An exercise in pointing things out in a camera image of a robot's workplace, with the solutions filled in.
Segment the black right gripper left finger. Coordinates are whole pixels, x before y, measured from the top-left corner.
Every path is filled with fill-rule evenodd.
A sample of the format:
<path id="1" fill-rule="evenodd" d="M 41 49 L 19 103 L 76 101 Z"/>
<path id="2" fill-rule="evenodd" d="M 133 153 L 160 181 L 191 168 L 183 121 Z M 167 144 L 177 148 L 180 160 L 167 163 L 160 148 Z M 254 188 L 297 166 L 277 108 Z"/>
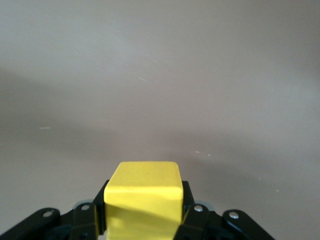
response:
<path id="1" fill-rule="evenodd" d="M 45 207 L 32 213 L 0 235 L 2 240 L 97 240 L 107 229 L 104 190 L 106 181 L 93 200 L 78 203 L 61 214 Z"/>

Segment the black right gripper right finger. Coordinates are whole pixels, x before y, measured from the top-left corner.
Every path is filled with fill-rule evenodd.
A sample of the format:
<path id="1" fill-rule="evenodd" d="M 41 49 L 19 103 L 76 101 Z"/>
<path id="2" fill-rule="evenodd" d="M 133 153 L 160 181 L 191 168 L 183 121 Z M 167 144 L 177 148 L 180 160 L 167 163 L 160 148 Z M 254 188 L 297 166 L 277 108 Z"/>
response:
<path id="1" fill-rule="evenodd" d="M 188 181 L 183 186 L 183 219 L 175 240 L 272 240 L 273 237 L 248 214 L 230 209 L 222 215 L 196 203 Z"/>

